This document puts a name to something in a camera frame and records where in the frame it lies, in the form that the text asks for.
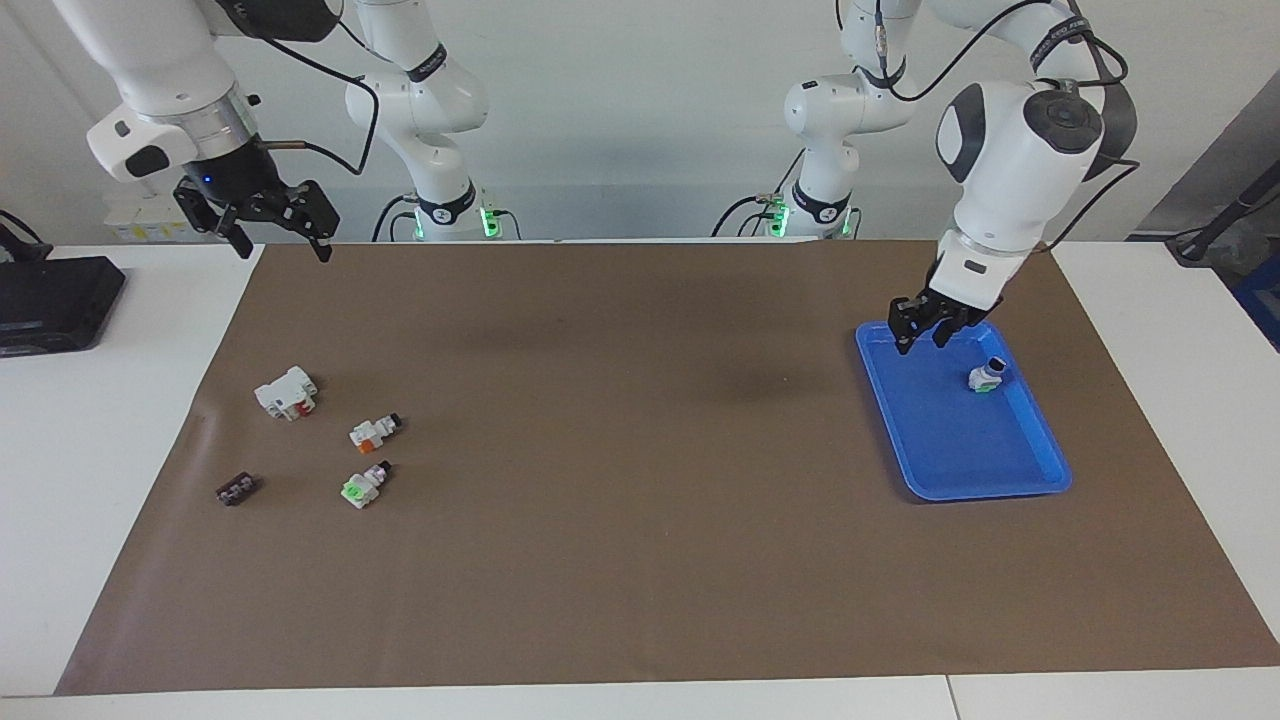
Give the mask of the white wall socket box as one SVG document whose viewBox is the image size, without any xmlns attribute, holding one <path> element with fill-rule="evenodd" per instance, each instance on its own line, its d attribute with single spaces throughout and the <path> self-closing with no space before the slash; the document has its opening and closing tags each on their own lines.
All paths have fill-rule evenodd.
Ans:
<svg viewBox="0 0 1280 720">
<path fill-rule="evenodd" d="M 215 243 L 197 232 L 170 197 L 116 197 L 108 204 L 104 224 L 125 243 Z"/>
</svg>

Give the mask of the blue crate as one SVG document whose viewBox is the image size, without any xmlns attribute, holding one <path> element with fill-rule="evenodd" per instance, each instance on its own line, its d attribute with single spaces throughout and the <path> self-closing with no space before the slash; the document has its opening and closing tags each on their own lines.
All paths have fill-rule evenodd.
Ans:
<svg viewBox="0 0 1280 720">
<path fill-rule="evenodd" d="M 1231 295 L 1280 354 L 1280 275 L 1251 274 L 1235 286 Z"/>
</svg>

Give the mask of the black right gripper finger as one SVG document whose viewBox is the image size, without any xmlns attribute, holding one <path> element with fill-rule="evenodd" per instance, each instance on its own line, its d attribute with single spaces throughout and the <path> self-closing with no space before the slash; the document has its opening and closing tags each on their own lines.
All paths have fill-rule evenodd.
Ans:
<svg viewBox="0 0 1280 720">
<path fill-rule="evenodd" d="M 219 208 L 196 186 L 177 186 L 175 204 L 189 227 L 202 234 L 214 234 L 225 241 L 241 259 L 250 259 L 253 243 L 238 224 L 237 210 Z"/>
<path fill-rule="evenodd" d="M 285 184 L 269 193 L 268 219 L 305 238 L 320 263 L 330 261 L 332 238 L 340 224 L 340 215 L 316 181 Z"/>
</svg>

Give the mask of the brown table mat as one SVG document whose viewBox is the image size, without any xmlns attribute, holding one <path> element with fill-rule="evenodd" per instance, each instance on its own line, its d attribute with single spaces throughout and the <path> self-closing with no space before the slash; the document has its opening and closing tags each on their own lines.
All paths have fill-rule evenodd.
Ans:
<svg viewBox="0 0 1280 720">
<path fill-rule="evenodd" d="M 1280 665 L 1048 258 L 995 322 L 1071 487 L 910 496 L 852 332 L 932 256 L 265 249 L 56 692 Z M 291 366 L 317 386 L 296 421 L 253 396 Z M 342 498 L 380 461 L 378 498 Z"/>
</svg>

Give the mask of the black electronics box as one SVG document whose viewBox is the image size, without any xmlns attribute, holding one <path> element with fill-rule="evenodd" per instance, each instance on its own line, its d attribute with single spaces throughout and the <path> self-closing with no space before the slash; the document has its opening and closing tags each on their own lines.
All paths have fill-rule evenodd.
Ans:
<svg viewBox="0 0 1280 720">
<path fill-rule="evenodd" d="M 0 263 L 0 357 L 95 347 L 124 284 L 105 256 Z"/>
</svg>

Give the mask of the black stand pole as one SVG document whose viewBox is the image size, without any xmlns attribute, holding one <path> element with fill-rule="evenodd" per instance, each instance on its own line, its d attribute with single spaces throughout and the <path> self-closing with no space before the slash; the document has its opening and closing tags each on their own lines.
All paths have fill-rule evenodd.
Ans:
<svg viewBox="0 0 1280 720">
<path fill-rule="evenodd" d="M 1165 247 L 1181 266 L 1204 266 L 1210 247 L 1228 229 L 1276 200 L 1280 200 L 1280 158 L 1207 224 L 1167 237 Z"/>
</svg>

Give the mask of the white red circuit breaker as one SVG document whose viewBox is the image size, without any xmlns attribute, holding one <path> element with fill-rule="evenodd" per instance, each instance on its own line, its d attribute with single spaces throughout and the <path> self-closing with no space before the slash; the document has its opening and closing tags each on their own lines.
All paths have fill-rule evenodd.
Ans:
<svg viewBox="0 0 1280 720">
<path fill-rule="evenodd" d="M 275 380 L 253 391 L 259 405 L 275 419 L 296 421 L 316 407 L 317 386 L 301 366 L 291 366 Z"/>
</svg>

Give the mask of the green block selector switch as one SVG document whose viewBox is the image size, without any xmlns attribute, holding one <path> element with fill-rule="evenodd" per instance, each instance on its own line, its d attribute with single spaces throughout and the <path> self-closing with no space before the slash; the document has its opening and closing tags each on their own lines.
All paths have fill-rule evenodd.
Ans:
<svg viewBox="0 0 1280 720">
<path fill-rule="evenodd" d="M 340 496 L 356 509 L 367 507 L 379 497 L 381 487 L 390 477 L 393 464 L 380 461 L 372 464 L 365 471 L 353 474 L 342 487 Z"/>
</svg>

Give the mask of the blue plastic tray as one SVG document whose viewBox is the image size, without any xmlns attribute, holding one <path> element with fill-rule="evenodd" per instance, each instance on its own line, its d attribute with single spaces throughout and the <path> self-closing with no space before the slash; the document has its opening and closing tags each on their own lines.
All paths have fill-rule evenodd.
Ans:
<svg viewBox="0 0 1280 720">
<path fill-rule="evenodd" d="M 906 356 L 886 322 L 854 333 L 905 486 L 931 502 L 1057 495 L 1073 471 L 997 327 L 960 331 L 945 348 L 925 340 Z M 966 377 L 991 356 L 1007 363 L 984 395 Z"/>
</svg>

